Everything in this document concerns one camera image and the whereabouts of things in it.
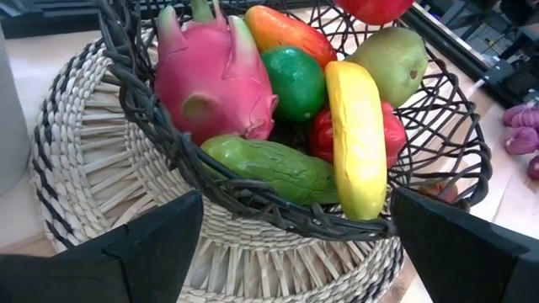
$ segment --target red apple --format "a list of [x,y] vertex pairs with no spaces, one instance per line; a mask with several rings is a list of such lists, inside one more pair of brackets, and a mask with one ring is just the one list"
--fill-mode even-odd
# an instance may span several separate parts
[[335,0],[346,13],[370,25],[384,25],[397,20],[414,0]]

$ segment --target woven pattern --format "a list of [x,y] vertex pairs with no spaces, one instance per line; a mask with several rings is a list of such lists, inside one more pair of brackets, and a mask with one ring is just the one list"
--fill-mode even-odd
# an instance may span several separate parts
[[[46,235],[58,252],[191,189],[125,121],[109,64],[102,41],[87,45],[61,69],[40,108],[30,168]],[[205,199],[179,302],[371,303],[403,264],[397,238],[325,242],[263,221],[231,219]]]

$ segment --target green lime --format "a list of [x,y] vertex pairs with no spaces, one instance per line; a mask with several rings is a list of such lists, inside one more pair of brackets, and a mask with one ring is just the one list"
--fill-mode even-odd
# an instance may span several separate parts
[[279,96],[275,118],[304,122],[323,106],[326,81],[322,68],[305,51],[281,46],[264,51],[262,62]]

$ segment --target yellow banana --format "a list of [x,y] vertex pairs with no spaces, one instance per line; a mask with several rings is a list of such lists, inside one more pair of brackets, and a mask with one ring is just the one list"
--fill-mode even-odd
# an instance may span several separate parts
[[380,215],[386,198],[386,144],[380,94],[369,72],[352,62],[326,66],[339,201],[354,221]]

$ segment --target fruit basket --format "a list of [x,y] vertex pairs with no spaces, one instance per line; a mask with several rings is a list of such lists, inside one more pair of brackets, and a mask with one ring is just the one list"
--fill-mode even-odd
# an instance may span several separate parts
[[[453,193],[451,201],[462,209],[479,203],[488,192],[488,180],[492,174],[490,153],[478,124],[479,116],[474,113],[475,106],[459,89],[458,78],[447,71],[445,63],[431,50],[426,49],[426,54],[428,65],[435,66],[435,72],[427,72],[415,95],[392,112],[404,126],[407,140],[398,153],[397,163],[383,173],[387,175],[386,203],[374,219],[349,220],[347,217],[350,216],[344,215],[339,204],[294,203],[261,181],[264,176],[242,178],[222,161],[211,157],[208,149],[195,144],[189,132],[179,131],[167,106],[154,90],[156,54],[151,48],[159,41],[159,20],[155,16],[141,19],[139,3],[131,0],[100,0],[98,3],[100,27],[108,49],[106,56],[112,60],[109,70],[120,80],[120,104],[125,117],[137,124],[169,160],[170,169],[178,169],[187,183],[202,190],[213,203],[227,209],[232,218],[267,221],[304,237],[328,241],[376,241],[395,236],[387,208],[391,189],[407,187],[444,197],[458,184],[459,190]],[[171,4],[180,24],[185,25],[192,20],[189,2]],[[227,15],[242,15],[254,4],[273,8],[290,19],[301,19],[288,8],[286,0],[263,3],[230,0],[221,2],[221,8]],[[157,2],[151,4],[148,1],[147,5],[155,5],[156,14],[164,8]],[[229,19],[229,23],[233,21],[233,26],[237,26],[238,20]],[[316,1],[311,15],[302,20],[327,37],[340,60],[351,55],[358,45],[380,29],[406,27],[399,21],[383,26],[363,24],[329,1]],[[141,38],[141,29],[147,28],[154,29],[155,39],[150,39],[150,43]],[[364,114],[358,117],[369,119]],[[307,133],[316,126],[312,117],[308,118],[301,124],[277,120],[268,140],[312,155]],[[300,161],[296,163],[309,165]],[[444,184],[443,190],[430,191],[441,183]]]

